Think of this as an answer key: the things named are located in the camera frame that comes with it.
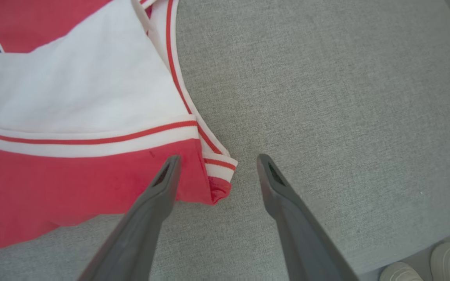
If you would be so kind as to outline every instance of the red and white jersey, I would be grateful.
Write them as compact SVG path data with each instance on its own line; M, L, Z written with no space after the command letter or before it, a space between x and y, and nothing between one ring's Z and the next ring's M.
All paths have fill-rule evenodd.
M228 196L237 162L184 86L177 0L154 2L0 2L0 248L126 212L171 155L178 200Z

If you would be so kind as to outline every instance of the gray fabric surface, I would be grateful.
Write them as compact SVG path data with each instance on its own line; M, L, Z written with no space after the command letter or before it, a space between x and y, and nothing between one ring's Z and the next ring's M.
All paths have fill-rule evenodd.
M228 199L177 203L152 277L287 278L255 171L268 153L357 272L450 235L450 11L442 0L182 0L200 113L239 161ZM0 279L73 279L119 216L0 251Z

